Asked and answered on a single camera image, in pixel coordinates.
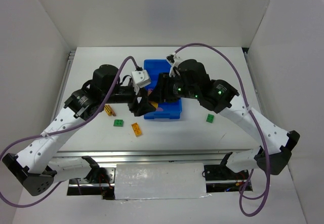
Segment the yellow round flower lego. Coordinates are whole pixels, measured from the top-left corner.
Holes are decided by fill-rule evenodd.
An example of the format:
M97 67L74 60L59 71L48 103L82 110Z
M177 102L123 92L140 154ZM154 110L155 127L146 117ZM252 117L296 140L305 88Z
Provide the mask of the yellow round flower lego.
M158 103L150 101L149 102L153 107L158 108Z

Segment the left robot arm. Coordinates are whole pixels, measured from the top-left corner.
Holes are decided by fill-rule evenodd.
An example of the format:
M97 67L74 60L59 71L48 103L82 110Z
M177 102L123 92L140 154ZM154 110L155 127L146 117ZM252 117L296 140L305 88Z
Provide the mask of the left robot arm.
M103 111L107 103L126 103L134 116L155 111L147 100L145 86L151 83L146 70L138 67L122 86L120 72L104 64L93 72L92 79L74 91L40 138L17 154L7 153L2 161L32 195L44 193L53 183L83 178L97 182L106 171L90 156L54 159L56 152L86 121Z

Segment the yellow black striped lego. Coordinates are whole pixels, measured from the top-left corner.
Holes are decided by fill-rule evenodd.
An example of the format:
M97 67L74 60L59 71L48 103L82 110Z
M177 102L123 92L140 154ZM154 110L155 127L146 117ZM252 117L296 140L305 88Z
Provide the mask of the yellow black striped lego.
M108 105L108 104L104 105L104 110L109 116L112 116L112 110L111 110L110 105Z

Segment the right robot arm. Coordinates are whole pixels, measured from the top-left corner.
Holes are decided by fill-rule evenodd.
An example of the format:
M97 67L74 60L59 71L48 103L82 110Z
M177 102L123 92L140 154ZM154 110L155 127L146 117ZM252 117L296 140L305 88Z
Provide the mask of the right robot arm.
M169 72L160 73L148 98L156 103L196 99L202 107L232 121L259 143L255 149L226 154L221 162L226 172L259 168L279 175L300 139L295 130L284 130L248 107L244 97L228 82L210 79L204 65L194 59L176 62Z

